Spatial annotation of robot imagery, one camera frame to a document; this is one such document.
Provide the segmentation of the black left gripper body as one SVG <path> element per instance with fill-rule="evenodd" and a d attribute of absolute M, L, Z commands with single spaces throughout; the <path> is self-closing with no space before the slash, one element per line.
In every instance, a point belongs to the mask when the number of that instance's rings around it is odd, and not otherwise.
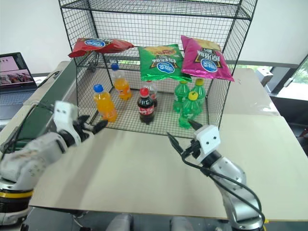
<path fill-rule="evenodd" d="M 79 145 L 84 142 L 92 133 L 93 125 L 88 124 L 87 122 L 83 125 L 77 123 L 77 119 L 73 121 L 73 130 L 72 130 L 72 139 L 73 145 Z"/>

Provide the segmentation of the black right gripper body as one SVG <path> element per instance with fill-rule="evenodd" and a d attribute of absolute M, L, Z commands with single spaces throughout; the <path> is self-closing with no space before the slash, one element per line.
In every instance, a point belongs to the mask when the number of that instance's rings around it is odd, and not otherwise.
<path fill-rule="evenodd" d="M 194 159 L 197 159 L 201 153 L 200 149 L 200 142 L 198 140 L 191 140 L 191 145 L 184 151 L 184 158 L 192 155 Z"/>

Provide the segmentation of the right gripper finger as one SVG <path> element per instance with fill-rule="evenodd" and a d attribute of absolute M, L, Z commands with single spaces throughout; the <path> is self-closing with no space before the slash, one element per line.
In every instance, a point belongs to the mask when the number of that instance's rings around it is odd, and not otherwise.
<path fill-rule="evenodd" d="M 176 150 L 176 152 L 181 156 L 181 157 L 186 157 L 187 153 L 182 149 L 180 146 L 178 140 L 171 135 L 169 132 L 167 133 L 168 139 L 172 145 L 172 147 Z"/>
<path fill-rule="evenodd" d="M 194 130 L 198 130 L 202 127 L 202 124 L 192 120 L 192 119 L 189 119 L 188 122 L 190 123 L 191 127 L 194 129 Z"/>

